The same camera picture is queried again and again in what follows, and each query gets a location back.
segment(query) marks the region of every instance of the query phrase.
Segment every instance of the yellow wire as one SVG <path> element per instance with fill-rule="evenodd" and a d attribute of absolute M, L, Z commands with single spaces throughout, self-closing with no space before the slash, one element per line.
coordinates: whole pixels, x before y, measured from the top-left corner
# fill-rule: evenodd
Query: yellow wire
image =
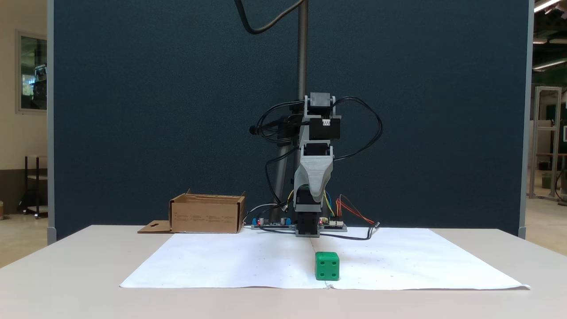
<path fill-rule="evenodd" d="M 334 216 L 335 212 L 333 211 L 333 209 L 331 209 L 331 204 L 329 204 L 329 198 L 327 197 L 327 192 L 325 192 L 325 191 L 323 191 L 323 192 L 325 194 L 325 202 L 327 203 L 327 207 L 331 211 L 331 216 Z"/>

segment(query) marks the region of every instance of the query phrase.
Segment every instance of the ceiling light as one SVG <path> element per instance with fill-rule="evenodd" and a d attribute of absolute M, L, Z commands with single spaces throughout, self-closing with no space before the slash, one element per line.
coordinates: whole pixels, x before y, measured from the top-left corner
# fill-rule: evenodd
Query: ceiling light
<path fill-rule="evenodd" d="M 536 2 L 535 4 L 535 8 L 534 8 L 534 13 L 541 11 L 547 7 L 549 7 L 550 5 L 554 5 L 555 3 L 559 2 L 561 0 L 541 0 Z"/>
<path fill-rule="evenodd" d="M 549 43 L 553 43 L 553 44 L 567 44 L 567 39 L 553 39 L 553 40 L 550 40 Z"/>
<path fill-rule="evenodd" d="M 532 68 L 533 70 L 540 70 L 540 69 L 544 69 L 547 68 L 549 66 L 553 66 L 553 65 L 557 65 L 557 64 L 562 64 L 567 62 L 567 58 L 561 58 L 559 60 L 555 60 L 555 61 L 550 61 L 550 62 L 546 62 L 543 64 L 538 64 L 538 65 L 534 65 L 534 67 Z"/>

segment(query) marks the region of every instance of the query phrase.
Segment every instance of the red wire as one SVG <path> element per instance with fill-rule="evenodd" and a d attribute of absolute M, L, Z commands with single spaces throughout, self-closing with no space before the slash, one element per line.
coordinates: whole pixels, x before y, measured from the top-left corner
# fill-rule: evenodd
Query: red wire
<path fill-rule="evenodd" d="M 340 212 L 340 214 L 339 214 L 338 216 L 342 216 L 342 209 L 341 209 L 341 207 L 344 207 L 344 208 L 346 208 L 348 211 L 350 211 L 352 214 L 354 214 L 354 215 L 356 215 L 356 216 L 358 216 L 358 217 L 360 217 L 360 218 L 366 220 L 368 223 L 375 224 L 375 222 L 373 222 L 372 220 L 370 220 L 370 219 L 364 217 L 364 216 L 358 211 L 358 209 L 356 209 L 356 207 L 353 209 L 353 208 L 350 208 L 350 207 L 349 207 L 348 205 L 346 205 L 345 203 L 343 203 L 342 200 L 341 200 L 341 196 L 344 196 L 344 195 L 343 195 L 343 194 L 339 195 L 339 197 L 338 197 L 338 199 L 337 199 L 337 201 L 336 201 L 336 203 L 337 203 L 337 210 Z"/>

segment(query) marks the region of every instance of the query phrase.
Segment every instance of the white table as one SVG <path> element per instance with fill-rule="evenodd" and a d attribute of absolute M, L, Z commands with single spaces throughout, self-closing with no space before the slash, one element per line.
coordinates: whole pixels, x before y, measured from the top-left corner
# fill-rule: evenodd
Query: white table
<path fill-rule="evenodd" d="M 433 229 L 532 290 L 120 288 L 171 237 L 140 228 L 91 226 L 0 268 L 0 318 L 567 318 L 567 257 L 499 230 Z"/>

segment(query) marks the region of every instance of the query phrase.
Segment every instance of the beige wall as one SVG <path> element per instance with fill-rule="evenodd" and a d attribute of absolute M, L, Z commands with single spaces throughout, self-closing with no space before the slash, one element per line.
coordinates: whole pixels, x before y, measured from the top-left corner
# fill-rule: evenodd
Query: beige wall
<path fill-rule="evenodd" d="M 17 115 L 16 29 L 47 34 L 47 0 L 0 0 L 0 170 L 24 168 L 24 156 L 47 154 L 47 117 Z"/>

